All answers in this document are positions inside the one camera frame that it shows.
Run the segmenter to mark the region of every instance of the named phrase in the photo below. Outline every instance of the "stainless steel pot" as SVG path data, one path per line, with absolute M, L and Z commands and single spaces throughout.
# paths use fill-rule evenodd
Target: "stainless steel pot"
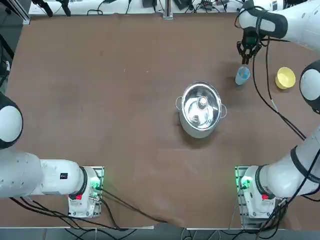
M 183 129 L 192 137 L 202 139 L 209 136 L 220 119 L 227 115 L 216 89 L 206 82 L 195 82 L 187 87 L 175 101 Z

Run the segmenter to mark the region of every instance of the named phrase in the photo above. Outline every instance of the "yellow bowl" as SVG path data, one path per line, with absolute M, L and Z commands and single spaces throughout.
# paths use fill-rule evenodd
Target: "yellow bowl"
M 296 83 L 295 73 L 288 67 L 281 67 L 276 76 L 275 76 L 275 84 L 280 89 L 288 89 L 291 88 Z

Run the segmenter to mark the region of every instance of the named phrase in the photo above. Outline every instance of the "robotic arm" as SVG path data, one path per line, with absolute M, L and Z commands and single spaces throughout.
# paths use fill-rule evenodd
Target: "robotic arm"
M 243 12 L 239 16 L 243 38 L 237 43 L 243 64 L 248 64 L 249 59 L 259 51 L 261 45 L 258 39 L 265 36 L 320 51 L 320 0 L 309 0 L 283 10 L 282 6 L 283 4 L 276 6 L 271 1 L 265 1 L 264 5 L 261 5 L 261 2 L 256 0 L 247 0 L 243 4 Z M 303 70 L 300 92 L 304 100 L 319 114 L 320 60 L 309 64 Z M 280 161 L 263 166 L 250 166 L 241 180 L 249 217 L 267 219 L 275 207 L 276 198 L 293 196 L 308 176 L 308 170 L 319 149 L 320 127 L 304 142 L 292 148 Z M 298 195 L 313 193 L 319 188 L 318 159 Z
M 0 93 L 0 198 L 68 195 L 68 214 L 92 218 L 101 213 L 103 167 L 78 166 L 64 159 L 39 159 L 11 147 L 23 131 L 18 106 Z

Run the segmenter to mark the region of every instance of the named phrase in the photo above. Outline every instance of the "green indicator light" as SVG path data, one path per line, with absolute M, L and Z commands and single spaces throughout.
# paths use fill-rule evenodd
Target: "green indicator light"
M 252 181 L 252 177 L 250 177 L 250 176 L 244 176 L 244 177 L 241 179 L 242 188 L 243 188 L 243 189 L 249 188 L 251 181 Z

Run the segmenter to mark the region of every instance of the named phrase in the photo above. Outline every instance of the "black cable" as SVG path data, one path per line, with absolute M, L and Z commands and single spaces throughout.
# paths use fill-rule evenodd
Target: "black cable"
M 95 229 L 89 229 L 89 230 L 86 230 L 84 233 L 82 233 L 80 236 L 78 236 L 75 240 L 78 240 L 78 239 L 82 239 L 81 237 L 83 236 L 83 235 L 85 235 L 85 234 L 87 234 L 87 233 L 89 233 L 89 232 L 93 232 L 93 231 L 95 231 Z
M 131 1 L 132 1 L 132 0 L 128 0 L 128 7 L 126 8 L 125 14 L 128 14 Z
M 222 6 L 223 6 L 224 11 L 227 12 L 227 10 L 226 10 L 226 5 L 224 4 L 223 0 L 220 0 L 220 2 L 222 3 Z
M 145 217 L 147 217 L 147 218 L 149 218 L 149 219 L 151 219 L 151 220 L 153 220 L 153 221 L 156 221 L 156 222 L 159 222 L 159 223 L 167 223 L 167 221 L 165 221 L 165 220 L 158 219 L 158 218 L 155 218 L 155 217 L 153 217 L 153 216 L 150 216 L 150 215 L 146 214 L 145 212 L 143 212 L 143 211 L 141 211 L 140 209 L 138 209 L 138 208 L 130 205 L 129 203 L 123 201 L 123 200 L 120 199 L 119 197 L 115 196 L 114 194 L 112 194 L 111 192 L 109 192 L 109 191 L 107 191 L 107 190 L 104 190 L 103 188 L 96 187 L 96 189 L 99 190 L 99 191 L 105 192 L 106 194 L 112 196 L 113 198 L 115 198 L 115 199 L 118 200 L 119 202 L 125 204 L 127 207 L 131 208 L 132 210 L 140 213 L 141 215 L 143 215 L 143 216 L 145 216 Z
M 259 238 L 261 238 L 261 239 L 271 239 L 271 238 L 273 238 L 276 235 L 276 233 L 277 233 L 277 231 L 279 229 L 279 225 L 280 225 L 280 221 L 278 221 L 278 223 L 276 224 L 276 228 L 275 228 L 274 233 L 271 234 L 270 236 L 267 236 L 267 237 L 259 236 Z
M 84 240 L 83 238 L 81 238 L 81 236 L 75 235 L 73 232 L 69 231 L 68 229 L 65 228 L 64 230 L 66 230 L 68 233 L 70 233 L 71 235 L 73 235 L 74 237 L 76 237 L 76 240 L 78 240 L 78 239 Z
M 49 211 L 49 212 L 51 212 L 48 208 L 46 208 L 45 206 L 43 206 L 43 205 L 41 205 L 40 203 L 38 203 L 38 202 L 36 202 L 36 201 L 33 201 L 34 203 L 36 203 L 36 204 L 38 204 L 40 207 L 37 207 L 37 206 L 34 206 L 34 205 L 32 205 L 32 204 L 30 204 L 30 203 L 28 203 L 23 197 L 20 197 L 20 199 L 25 203 L 25 204 L 27 204 L 28 206 L 30 206 L 30 207 L 33 207 L 33 208 L 35 208 L 35 209 L 40 209 L 40 210 L 47 210 L 47 211 Z M 64 221 L 67 225 L 69 225 L 72 229 L 74 229 L 74 226 L 72 226 L 70 223 L 68 223 L 66 220 L 64 220 L 62 217 L 59 217 L 62 221 Z M 83 231 L 85 231 L 85 232 L 87 232 L 87 230 L 85 230 L 85 229 L 83 229 L 82 227 L 80 227 L 73 219 L 71 219 L 72 220 L 72 222 L 75 224 L 75 225 L 77 225 L 79 228 L 75 228 L 75 229 L 81 229 L 81 230 L 83 230 Z M 76 237 L 76 239 L 78 240 L 78 239 L 80 239 L 80 240 L 83 240 L 81 237 L 82 236 L 77 236 L 76 234 L 74 234 L 74 233 L 72 233 L 71 231 L 69 231 L 68 229 L 64 229 L 64 230 L 66 230 L 69 234 L 71 234 L 71 235 L 73 235 L 74 237 Z
M 105 200 L 103 200 L 103 199 L 100 199 L 100 200 L 101 200 L 101 202 L 103 203 L 103 205 L 106 207 L 106 209 L 107 209 L 107 211 L 108 211 L 108 213 L 109 213 L 109 215 L 110 215 L 112 224 L 115 226 L 115 228 L 116 228 L 117 230 L 119 230 L 119 231 L 126 231 L 126 230 L 128 230 L 128 229 L 120 228 L 120 227 L 116 224 L 116 221 L 115 221 L 115 219 L 114 219 L 114 216 L 113 216 L 112 213 L 111 213 L 111 209 L 110 209 L 109 205 L 107 204 L 107 202 L 106 202 Z
M 206 6 L 205 5 L 202 5 L 202 6 L 203 6 L 205 12 L 208 13 Z
M 305 199 L 309 199 L 309 200 L 312 201 L 312 202 L 317 202 L 317 203 L 320 202 L 320 199 L 313 199 L 313 198 L 311 198 L 311 197 L 304 196 L 304 195 L 302 195 L 302 197 L 304 197 Z
M 287 40 L 283 40 L 283 39 L 276 39 L 276 38 L 271 38 L 271 37 L 268 37 L 267 39 L 265 38 L 262 38 L 261 41 L 272 41 L 272 42 L 284 42 L 284 43 L 290 43 L 290 41 L 287 41 Z
M 53 217 L 53 218 L 60 218 L 60 216 L 56 216 L 56 215 L 49 214 L 49 213 L 46 213 L 46 212 L 38 211 L 38 210 L 35 210 L 35 209 L 30 208 L 30 207 L 28 207 L 28 206 L 25 206 L 25 205 L 23 205 L 21 202 L 19 202 L 18 200 L 16 200 L 16 199 L 13 198 L 13 197 L 10 197 L 10 199 L 11 199 L 13 202 L 15 202 L 16 204 L 18 204 L 20 207 L 22 207 L 22 208 L 24 208 L 24 209 L 26 209 L 26 210 L 29 210 L 29 211 L 31 211 L 31 212 L 38 213 L 38 214 L 42 214 L 42 215 L 49 216 L 49 217 Z M 63 213 L 61 213 L 61 212 L 58 212 L 58 211 L 51 211 L 51 212 L 52 212 L 52 213 L 56 213 L 56 214 L 63 215 L 63 216 L 61 216 L 62 218 L 75 219 L 75 220 L 83 221 L 83 222 L 86 222 L 86 223 L 89 223 L 89 224 L 101 226 L 101 227 L 104 227 L 104 228 L 107 228 L 107 229 L 116 230 L 114 227 L 107 226 L 107 225 L 104 225 L 104 224 L 101 224 L 101 223 L 98 223 L 98 222 L 86 220 L 86 219 L 79 218 L 79 217 L 75 217 L 75 216 L 67 216 L 67 215 L 65 215 L 65 214 L 63 214 Z
M 28 203 L 23 197 L 20 197 L 20 199 L 25 203 L 25 204 L 27 204 L 28 206 L 30 206 L 30 207 L 33 207 L 33 208 L 35 208 L 35 209 L 40 209 L 40 210 L 46 210 L 46 211 L 48 211 L 48 212 L 51 212 L 51 213 L 53 213 L 54 215 L 58 215 L 58 214 L 56 214 L 56 213 L 54 213 L 54 211 L 51 211 L 51 210 L 49 210 L 48 208 L 46 208 L 45 206 L 43 206 L 43 205 L 41 205 L 39 202 L 37 202 L 37 201 L 33 201 L 35 204 L 37 204 L 37 205 L 39 205 L 40 207 L 37 207 L 37 206 L 34 206 L 34 205 L 32 205 L 32 204 L 30 204 L 30 203 Z M 66 224 L 68 224 L 71 228 L 74 228 L 70 223 L 68 223 L 66 220 L 64 220 L 62 217 L 59 217 L 61 220 L 63 220 Z M 75 228 L 75 229 L 78 229 L 78 230 L 83 230 L 83 231 L 85 231 L 85 232 L 90 232 L 89 230 L 86 230 L 86 229 L 84 229 L 84 228 L 82 228 L 82 227 L 80 227 L 73 219 L 70 219 L 75 225 L 77 225 L 77 227 L 78 228 Z M 75 237 L 77 237 L 77 239 L 80 239 L 80 240 L 83 240 L 81 237 L 83 236 L 83 234 L 81 235 L 81 236 L 77 236 L 77 235 L 75 235 L 74 233 L 72 233 L 72 232 L 70 232 L 69 230 L 67 230 L 67 229 L 65 229 L 68 233 L 70 233 L 70 234 L 72 234 L 73 236 L 75 236 Z M 106 235 L 108 235 L 109 237 L 111 237 L 113 240 L 117 240 L 113 235 L 111 235 L 110 233 L 108 233 L 108 232 L 106 232 L 106 231 L 103 231 L 103 230 L 100 230 L 100 229 L 98 229 L 98 231 L 99 232 L 103 232 L 104 234 L 106 234 Z
M 237 234 L 234 234 L 234 233 L 225 232 L 225 231 L 223 231 L 223 230 L 219 230 L 219 231 L 220 231 L 220 232 L 223 232 L 224 234 L 229 235 L 229 236 L 235 236 L 235 235 L 237 235 Z
M 131 234 L 133 234 L 135 231 L 137 231 L 137 229 L 134 229 L 133 231 L 129 232 L 127 235 L 124 235 L 120 238 L 118 238 L 118 240 L 122 240 L 122 239 L 125 239 L 126 237 L 129 237 Z
M 185 14 L 188 12 L 188 10 L 195 10 L 195 7 L 194 7 L 194 1 L 195 0 L 192 0 L 192 3 L 187 7 L 187 9 L 185 10 Z
M 62 5 L 58 8 L 57 11 L 55 11 L 55 13 L 53 15 L 55 15 L 61 8 L 62 8 Z
M 212 8 L 213 8 L 213 9 L 215 9 L 215 10 L 217 10 L 217 11 L 218 11 L 218 13 L 221 13 L 221 12 L 219 11 L 219 9 L 218 9 L 218 8 L 216 8 L 215 6 L 212 6 Z
M 253 78 L 253 84 L 255 87 L 256 92 L 258 93 L 259 97 L 262 99 L 262 101 L 276 114 L 278 114 L 282 120 L 302 139 L 305 140 L 306 136 L 291 122 L 289 121 L 286 117 L 284 117 L 280 112 L 278 112 L 277 110 L 275 110 L 269 103 L 267 103 L 267 101 L 264 99 L 264 97 L 261 95 L 260 91 L 258 90 L 257 87 L 257 83 L 256 83 L 256 78 L 255 78 L 255 59 L 256 59 L 256 53 L 253 55 L 253 61 L 252 61 L 252 78 Z M 267 72 L 267 81 L 269 82 L 269 72 Z
M 159 0 L 159 3 L 160 3 L 160 6 L 161 6 L 162 11 L 165 12 L 165 9 L 164 9 L 164 7 L 162 6 L 161 0 Z
M 266 44 L 266 51 L 265 51 L 265 69 L 266 69 L 266 82 L 267 82 L 267 91 L 269 95 L 270 101 L 273 103 L 273 99 L 271 96 L 270 92 L 270 85 L 269 85 L 269 67 L 268 67 L 268 55 L 269 55 L 269 44 L 270 44 L 270 37 L 267 38 L 267 44 Z M 275 113 L 277 113 L 282 120 L 302 139 L 305 140 L 307 137 L 291 122 L 289 121 L 286 117 L 284 117 L 282 114 L 278 112 L 278 110 L 275 110 L 273 107 L 270 105 L 268 106 L 273 109 Z
M 239 235 L 246 233 L 244 230 L 238 232 L 233 238 L 232 240 L 235 240 Z
M 263 7 L 261 6 L 252 6 L 252 7 L 249 7 L 248 9 L 244 9 L 243 11 L 241 11 L 236 17 L 235 17 L 235 20 L 234 20 L 234 26 L 237 28 L 237 29 L 241 29 L 240 26 L 237 26 L 237 20 L 239 19 L 239 17 L 241 16 L 241 14 L 243 14 L 245 11 L 249 11 L 251 9 L 261 9 L 261 10 L 265 10 Z
M 85 231 L 85 232 L 84 232 L 83 234 L 81 234 L 80 236 L 77 236 L 77 235 L 75 235 L 74 233 L 70 232 L 69 230 L 65 229 L 68 233 L 70 233 L 70 234 L 72 234 L 73 236 L 77 237 L 76 240 L 78 240 L 78 239 L 83 240 L 81 237 L 82 237 L 84 234 L 86 234 L 87 232 L 91 232 L 91 231 L 94 231 L 94 230 L 95 230 L 95 229 L 88 229 L 88 230 L 87 230 L 87 229 L 84 229 L 84 228 L 80 227 L 73 219 L 70 219 L 75 225 L 77 225 L 78 228 L 75 228 L 75 227 L 72 226 L 70 223 L 68 223 L 65 219 L 63 219 L 64 217 L 67 217 L 67 218 L 69 219 L 69 216 L 66 216 L 65 214 L 60 213 L 60 212 L 57 212 L 57 211 L 49 210 L 48 208 L 46 208 L 45 206 L 41 205 L 41 204 L 40 204 L 39 202 L 37 202 L 37 201 L 32 200 L 35 204 L 39 205 L 40 207 L 37 207 L 37 206 L 34 206 L 34 205 L 28 203 L 23 197 L 20 197 L 20 199 L 21 199 L 26 205 L 28 205 L 28 206 L 30 206 L 30 207 L 32 207 L 32 208 L 39 209 L 39 210 L 43 210 L 43 211 L 48 211 L 48 212 L 54 214 L 55 216 L 57 216 L 58 218 L 60 218 L 61 220 L 63 220 L 66 224 L 68 224 L 72 229 L 77 229 L 77 230 L 83 230 L 83 231 Z M 119 231 L 127 231 L 127 229 L 124 229 L 124 228 L 117 229 L 117 230 L 119 230 Z M 98 231 L 98 232 L 102 232 L 102 233 L 108 235 L 108 236 L 111 237 L 113 240 L 122 240 L 122 239 L 130 236 L 131 234 L 133 234 L 135 231 L 137 231 L 137 229 L 134 229 L 133 231 L 129 232 L 127 235 L 122 236 L 122 237 L 119 238 L 119 239 L 115 238 L 115 237 L 114 237 L 113 235 L 111 235 L 110 233 L 108 233 L 108 232 L 106 232 L 106 231 L 103 231 L 103 230 L 101 230 L 101 229 L 97 229 L 97 231 Z
M 23 197 L 20 197 L 20 199 L 26 204 L 28 205 L 29 207 L 31 208 L 34 208 L 34 209 L 39 209 L 39 210 L 43 210 L 43 211 L 46 211 L 46 212 L 50 212 L 56 216 L 58 216 L 58 213 L 55 213 L 54 211 L 51 211 L 49 210 L 48 208 L 46 208 L 45 206 L 41 205 L 40 203 L 36 202 L 36 201 L 33 201 L 35 204 L 37 204 L 38 206 L 40 207 L 37 207 L 35 205 L 32 205 L 30 204 L 29 202 L 27 202 Z M 62 221 L 64 221 L 67 225 L 69 225 L 71 228 L 75 228 L 74 226 L 72 226 L 69 222 L 67 222 L 65 219 L 63 219 L 62 216 L 59 217 Z M 70 219 L 77 227 L 78 229 L 81 229 L 83 231 L 85 231 L 85 229 L 83 229 L 82 227 L 80 227 L 73 219 Z
M 201 3 L 198 3 L 193 11 L 194 14 L 197 13 L 198 8 L 200 7 Z
M 104 12 L 100 10 L 100 7 L 101 7 L 101 5 L 104 4 L 104 3 L 105 3 L 105 0 L 103 0 L 103 1 L 99 4 L 99 6 L 98 6 L 97 9 L 89 9 L 89 10 L 86 12 L 86 15 L 88 16 L 90 12 L 97 12 L 98 15 L 103 15 Z
M 97 229 L 97 231 L 108 235 L 108 236 L 109 236 L 110 238 L 112 238 L 113 240 L 118 240 L 118 239 L 116 239 L 114 236 L 112 236 L 110 233 L 108 233 L 108 232 L 106 232 L 106 231 L 103 231 L 103 230 L 101 230 L 101 229 Z

